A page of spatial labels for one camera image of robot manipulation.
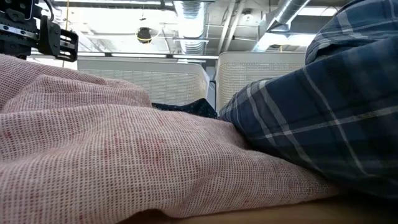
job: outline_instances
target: exposed ductwork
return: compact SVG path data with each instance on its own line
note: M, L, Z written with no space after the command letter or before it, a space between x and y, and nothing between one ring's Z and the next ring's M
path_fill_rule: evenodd
M269 35L267 32L272 30L289 31L290 23L297 16L297 14L310 2L311 0L280 0L278 8L270 13L267 13L259 26L259 31L263 30L263 35L252 49L253 52L265 51L264 43L267 42Z
M174 11L173 2L171 0L50 0L53 6L59 7L97 7L104 9L153 9Z
M217 47L217 55L219 55L221 53L221 49L223 48L223 44L224 44L224 39L226 37L226 33L228 31L229 28L229 23L231 22L231 18L234 12L234 8L235 8L235 0L231 0L231 2L228 5L228 13L226 15L226 19L224 22L224 26L223 26L223 31L221 32L221 37L220 37L220 41L218 42L218 47Z
M239 2L238 9L236 10L234 22L232 23L232 26L229 30L228 38L226 39L226 43L224 46L224 52L228 51L229 45L232 41L232 38L235 35L235 30L236 30L236 27L238 26L238 22L241 17L241 14L243 12L245 2L246 2L246 0L240 0L240 2Z
M197 1L174 1L178 15L178 33L189 39L203 38L207 3ZM203 54L205 43L195 40L181 40L184 54Z

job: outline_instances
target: ventilation duct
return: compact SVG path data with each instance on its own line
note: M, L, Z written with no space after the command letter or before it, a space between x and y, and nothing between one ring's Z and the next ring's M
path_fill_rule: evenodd
M178 33L187 39L203 38L205 32L206 3L198 1L174 1L178 15ZM184 54L203 54L205 43L195 40L181 40Z
M263 17L260 26L265 29L265 34L274 29L287 32L290 29L290 23L310 1L311 0L280 0L278 8L267 13ZM253 52L263 52L266 50L268 35L265 34L254 46L252 49Z

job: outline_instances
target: ceiling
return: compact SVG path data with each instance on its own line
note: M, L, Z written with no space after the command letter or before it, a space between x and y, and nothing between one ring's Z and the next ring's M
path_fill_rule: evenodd
M82 1L86 4L79 7L71 4L69 9L65 7L66 1L52 1L54 7L57 8L54 11L56 22L64 29L68 24L68 29L79 35L80 52L181 53L180 41L176 40L179 34L178 18L175 12L147 7L131 9L128 4L134 1L127 0L81 0L80 2ZM115 5L118 5L117 2L121 4L118 7L98 8L90 5L90 2L95 1L114 1ZM79 2L79 0L70 0L70 2ZM207 3L205 39L208 42L205 45L205 55L217 53L226 10L230 2L217 0ZM313 20L316 21L318 16L332 16L336 9L347 2L348 0L312 0L300 14L313 16ZM232 23L236 17L239 18L234 39L228 51L250 51L258 40L257 27L262 16L276 9L277 4L278 0L247 0L244 3L246 15L234 15L231 20ZM150 27L152 36L157 37L150 44L140 43L136 38L140 27ZM312 35L290 37L281 47L274 46L268 50L304 52L312 37Z

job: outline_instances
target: wooden surface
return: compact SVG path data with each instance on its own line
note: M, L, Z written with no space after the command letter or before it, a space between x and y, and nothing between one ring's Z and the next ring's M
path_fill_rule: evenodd
M121 222L140 224L224 224L224 223L250 223L250 224L353 224L353 223L398 223L394 214L396 208L382 204L366 203L346 197L329 198L298 205L262 208L256 210L236 211L191 217L184 219L169 218L159 211L138 213L128 220Z

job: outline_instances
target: dark fabric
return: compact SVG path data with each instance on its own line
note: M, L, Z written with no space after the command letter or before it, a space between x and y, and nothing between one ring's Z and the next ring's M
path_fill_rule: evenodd
M350 189L398 200L398 0L355 0L306 66L259 80L220 111L253 148Z
M196 100L193 103L183 106L165 105L160 103L152 103L152 106L163 111L181 111L205 118L217 118L216 111L206 99Z

